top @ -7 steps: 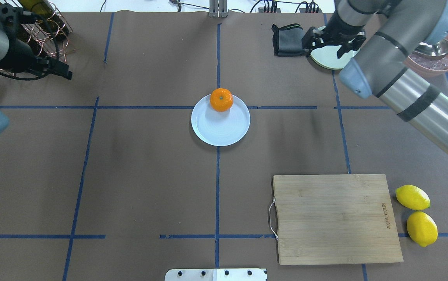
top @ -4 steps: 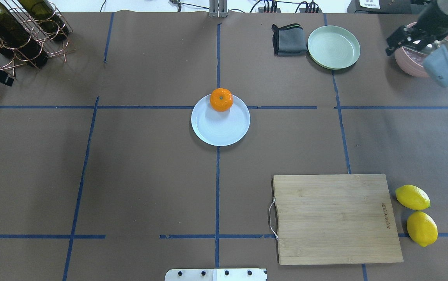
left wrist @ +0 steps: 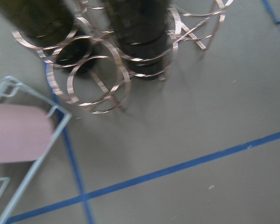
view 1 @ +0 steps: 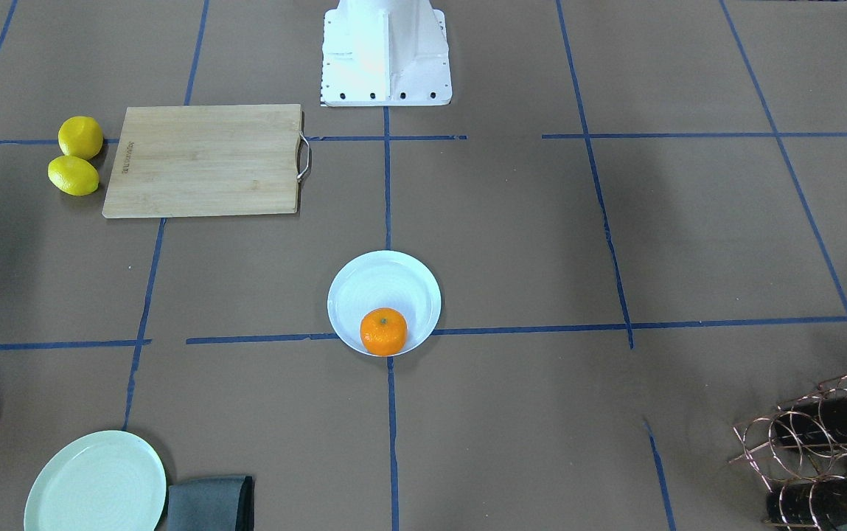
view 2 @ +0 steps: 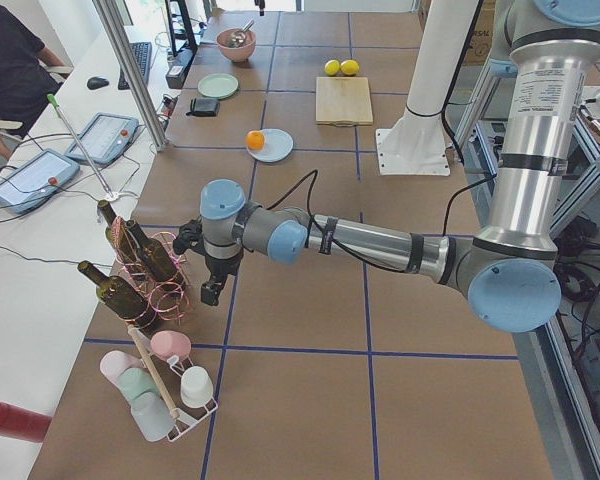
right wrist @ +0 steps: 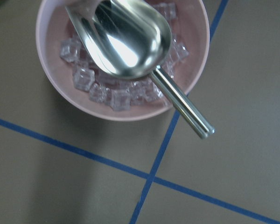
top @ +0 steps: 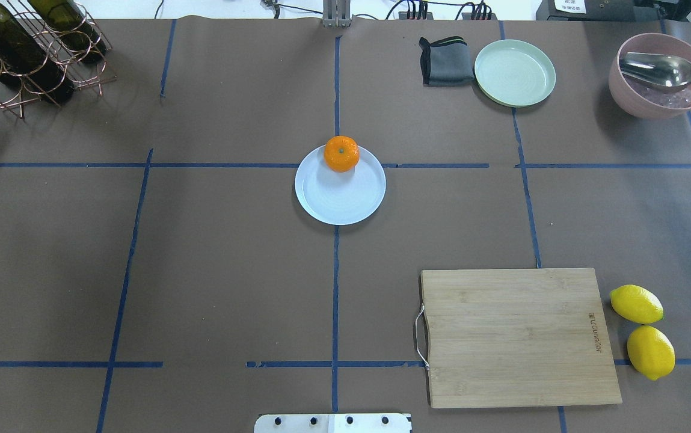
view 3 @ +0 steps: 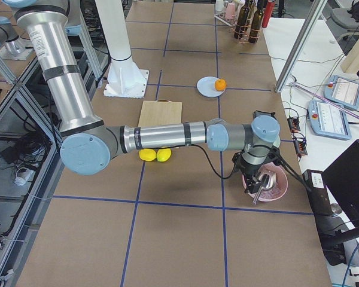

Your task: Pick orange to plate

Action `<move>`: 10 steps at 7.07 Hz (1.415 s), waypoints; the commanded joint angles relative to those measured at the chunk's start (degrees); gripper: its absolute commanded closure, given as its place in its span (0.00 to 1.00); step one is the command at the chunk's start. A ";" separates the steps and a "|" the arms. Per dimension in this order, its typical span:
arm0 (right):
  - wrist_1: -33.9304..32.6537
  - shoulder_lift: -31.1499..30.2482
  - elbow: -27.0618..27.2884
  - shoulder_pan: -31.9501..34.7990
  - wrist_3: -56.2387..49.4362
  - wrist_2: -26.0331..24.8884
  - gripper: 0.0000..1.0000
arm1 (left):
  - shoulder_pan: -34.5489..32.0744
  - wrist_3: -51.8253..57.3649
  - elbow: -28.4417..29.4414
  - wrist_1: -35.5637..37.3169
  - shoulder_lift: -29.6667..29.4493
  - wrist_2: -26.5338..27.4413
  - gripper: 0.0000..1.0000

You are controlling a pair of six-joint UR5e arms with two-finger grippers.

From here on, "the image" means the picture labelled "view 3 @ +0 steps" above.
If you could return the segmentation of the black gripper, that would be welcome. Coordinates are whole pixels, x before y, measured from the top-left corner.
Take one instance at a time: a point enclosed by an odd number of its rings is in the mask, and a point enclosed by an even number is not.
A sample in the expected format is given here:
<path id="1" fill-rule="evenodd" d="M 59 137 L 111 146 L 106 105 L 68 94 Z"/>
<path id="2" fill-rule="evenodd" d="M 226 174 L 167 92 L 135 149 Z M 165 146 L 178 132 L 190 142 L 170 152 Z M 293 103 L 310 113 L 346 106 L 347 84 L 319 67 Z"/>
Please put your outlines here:
<path id="1" fill-rule="evenodd" d="M 250 194 L 257 193 L 261 186 L 259 169 L 262 165 L 274 163 L 279 166 L 281 164 L 281 160 L 272 152 L 259 157 L 250 152 L 236 152 L 232 162 L 234 164 L 233 172 L 241 172 L 246 182 L 245 192 Z"/>

